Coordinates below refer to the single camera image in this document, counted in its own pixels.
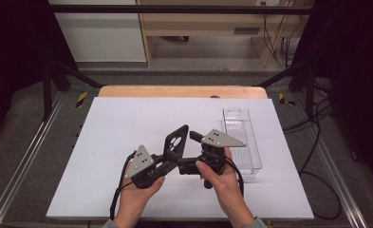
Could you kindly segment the person's right hand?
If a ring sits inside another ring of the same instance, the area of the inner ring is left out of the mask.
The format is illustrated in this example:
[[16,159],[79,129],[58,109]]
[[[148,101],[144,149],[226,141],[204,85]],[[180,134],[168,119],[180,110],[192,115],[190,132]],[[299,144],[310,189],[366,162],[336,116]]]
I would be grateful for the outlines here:
[[201,177],[213,186],[218,203],[233,228],[243,228],[255,221],[255,217],[243,199],[235,171],[229,164],[223,167],[221,175],[217,175],[203,161],[197,161],[196,167]]

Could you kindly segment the yellow black tape marker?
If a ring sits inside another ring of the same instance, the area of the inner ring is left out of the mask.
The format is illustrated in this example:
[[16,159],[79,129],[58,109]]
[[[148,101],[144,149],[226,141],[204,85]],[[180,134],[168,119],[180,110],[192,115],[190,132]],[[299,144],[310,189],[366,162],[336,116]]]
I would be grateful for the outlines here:
[[82,93],[80,94],[80,96],[79,96],[79,98],[78,98],[78,101],[77,101],[77,103],[76,103],[76,107],[81,107],[81,106],[83,105],[84,100],[85,100],[87,94],[88,94],[88,93],[87,93],[86,91],[84,91],[84,92],[82,92]]
[[290,105],[290,106],[296,105],[296,102],[294,102],[294,101],[287,101],[285,96],[284,96],[284,93],[279,93],[279,103],[281,105]]

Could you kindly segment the black horizontal frame bar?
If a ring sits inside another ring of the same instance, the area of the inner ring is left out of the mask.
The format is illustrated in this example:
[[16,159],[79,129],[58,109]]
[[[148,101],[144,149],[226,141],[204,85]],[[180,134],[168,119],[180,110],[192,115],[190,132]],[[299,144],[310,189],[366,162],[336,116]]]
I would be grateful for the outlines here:
[[203,14],[311,14],[313,8],[296,7],[228,7],[167,5],[49,5],[48,10],[67,13],[203,13]]

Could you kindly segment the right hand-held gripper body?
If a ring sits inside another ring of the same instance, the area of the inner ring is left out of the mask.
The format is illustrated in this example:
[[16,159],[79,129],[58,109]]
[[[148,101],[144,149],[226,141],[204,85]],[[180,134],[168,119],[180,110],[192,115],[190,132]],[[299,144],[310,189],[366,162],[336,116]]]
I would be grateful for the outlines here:
[[178,160],[180,175],[200,175],[196,162],[205,162],[217,175],[222,174],[223,167],[229,164],[237,173],[239,188],[243,189],[243,178],[235,163],[225,155],[225,149],[230,147],[245,147],[246,144],[232,136],[229,136],[217,129],[211,130],[208,134],[202,135],[201,154],[195,158],[182,158]]

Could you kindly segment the white table sheet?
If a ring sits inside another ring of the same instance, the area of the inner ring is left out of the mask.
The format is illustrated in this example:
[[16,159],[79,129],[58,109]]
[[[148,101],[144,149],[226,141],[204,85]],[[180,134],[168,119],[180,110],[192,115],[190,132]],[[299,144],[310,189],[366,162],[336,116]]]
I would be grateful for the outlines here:
[[223,130],[225,111],[241,110],[249,142],[261,161],[246,170],[244,199],[262,219],[312,219],[270,99],[103,98],[94,99],[65,172],[47,210],[50,219],[106,219],[126,158],[140,145],[163,151],[166,136],[186,124],[202,135]]

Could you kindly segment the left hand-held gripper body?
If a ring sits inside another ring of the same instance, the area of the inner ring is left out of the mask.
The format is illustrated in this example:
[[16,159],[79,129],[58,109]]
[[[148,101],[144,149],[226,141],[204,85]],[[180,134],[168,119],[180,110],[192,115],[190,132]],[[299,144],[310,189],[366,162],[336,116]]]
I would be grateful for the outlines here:
[[140,145],[135,151],[133,159],[127,168],[124,177],[130,179],[137,188],[150,187],[159,177],[168,173],[158,173],[158,167],[164,161],[154,161],[144,145]]

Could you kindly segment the person's left hand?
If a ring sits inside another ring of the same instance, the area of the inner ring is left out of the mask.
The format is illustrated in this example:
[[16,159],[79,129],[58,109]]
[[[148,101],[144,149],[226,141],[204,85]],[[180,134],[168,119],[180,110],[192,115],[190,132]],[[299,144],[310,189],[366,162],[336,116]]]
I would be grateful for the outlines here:
[[150,187],[139,189],[130,179],[124,179],[116,219],[121,221],[138,220],[148,200],[157,193],[164,181],[164,177],[159,177]]

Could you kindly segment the wooden table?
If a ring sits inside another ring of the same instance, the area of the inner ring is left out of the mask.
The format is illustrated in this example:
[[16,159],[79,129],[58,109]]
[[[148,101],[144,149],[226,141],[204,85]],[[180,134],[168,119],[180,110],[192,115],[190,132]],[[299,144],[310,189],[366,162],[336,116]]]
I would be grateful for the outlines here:
[[268,94],[263,87],[259,86],[106,85],[101,88],[99,97],[267,99]]

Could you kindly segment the light wooden desk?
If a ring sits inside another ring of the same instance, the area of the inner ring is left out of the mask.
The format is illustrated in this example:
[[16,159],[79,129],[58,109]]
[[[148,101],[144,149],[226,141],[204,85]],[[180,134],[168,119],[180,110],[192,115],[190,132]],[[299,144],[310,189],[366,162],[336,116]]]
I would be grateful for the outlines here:
[[[311,7],[315,0],[135,0],[139,6],[227,6],[227,7]],[[245,36],[253,41],[263,67],[275,58],[283,37],[299,38],[306,15],[142,13],[145,40],[159,36]]]

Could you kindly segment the aluminium rail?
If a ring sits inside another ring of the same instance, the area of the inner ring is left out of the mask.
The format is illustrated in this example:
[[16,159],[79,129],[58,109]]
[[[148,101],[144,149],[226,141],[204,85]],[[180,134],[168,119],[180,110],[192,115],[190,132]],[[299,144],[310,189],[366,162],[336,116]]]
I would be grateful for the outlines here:
[[332,189],[340,200],[340,205],[352,228],[368,228],[364,216],[354,200],[339,168],[332,159],[325,142],[320,134],[319,121],[314,118],[315,123],[311,122],[308,126],[310,136],[314,141],[310,154],[318,151],[320,160],[326,170]]
[[64,92],[58,92],[52,103],[51,109],[47,115],[39,122],[36,132],[31,136],[31,142],[28,143],[25,153],[20,157],[20,161],[14,168],[14,173],[9,178],[9,182],[0,195],[0,225],[8,212],[14,198],[24,181],[28,170],[30,169],[38,151],[40,150],[48,130],[59,112],[62,101],[65,98]]

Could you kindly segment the white cabinet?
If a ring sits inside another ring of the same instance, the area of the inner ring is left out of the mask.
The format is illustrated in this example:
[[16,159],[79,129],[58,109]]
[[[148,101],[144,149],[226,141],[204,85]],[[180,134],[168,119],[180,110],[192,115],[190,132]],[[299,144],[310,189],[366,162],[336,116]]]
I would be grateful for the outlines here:
[[145,62],[136,13],[56,13],[69,49],[81,62]]

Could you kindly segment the black metal stand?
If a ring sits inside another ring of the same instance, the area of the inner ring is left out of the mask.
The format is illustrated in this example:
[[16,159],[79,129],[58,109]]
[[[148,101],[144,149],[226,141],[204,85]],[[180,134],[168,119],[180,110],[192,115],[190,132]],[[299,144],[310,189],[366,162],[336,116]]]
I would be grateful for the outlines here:
[[308,118],[313,121],[315,73],[311,64],[304,62],[295,64],[258,84],[258,86],[267,88],[288,76],[292,77],[289,83],[289,90],[291,92],[299,92],[303,87],[306,88],[305,113]]
[[95,88],[102,88],[100,84],[87,76],[83,75],[78,69],[63,64],[62,62],[52,62],[45,64],[42,68],[42,83],[44,94],[44,117],[47,120],[52,112],[51,83],[54,83],[59,91],[68,91],[71,87],[66,75],[71,75],[87,85]]

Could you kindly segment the clear plastic tray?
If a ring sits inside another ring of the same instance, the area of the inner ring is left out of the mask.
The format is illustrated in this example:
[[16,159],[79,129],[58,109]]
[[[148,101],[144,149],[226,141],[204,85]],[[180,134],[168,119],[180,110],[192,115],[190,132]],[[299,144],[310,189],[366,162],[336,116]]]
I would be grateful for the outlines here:
[[246,107],[224,107],[223,122],[227,135],[245,144],[244,147],[231,149],[233,162],[240,171],[245,182],[253,182],[262,168],[256,139],[254,136],[251,116]]

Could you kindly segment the black curtain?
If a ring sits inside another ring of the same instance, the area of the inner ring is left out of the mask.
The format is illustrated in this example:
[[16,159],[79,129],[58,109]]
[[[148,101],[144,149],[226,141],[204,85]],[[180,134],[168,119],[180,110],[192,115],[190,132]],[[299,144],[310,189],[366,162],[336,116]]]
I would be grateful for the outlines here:
[[314,0],[294,63],[311,60],[355,149],[373,172],[373,0]]
[[76,68],[48,0],[0,0],[0,125],[13,94],[42,80],[44,54]]

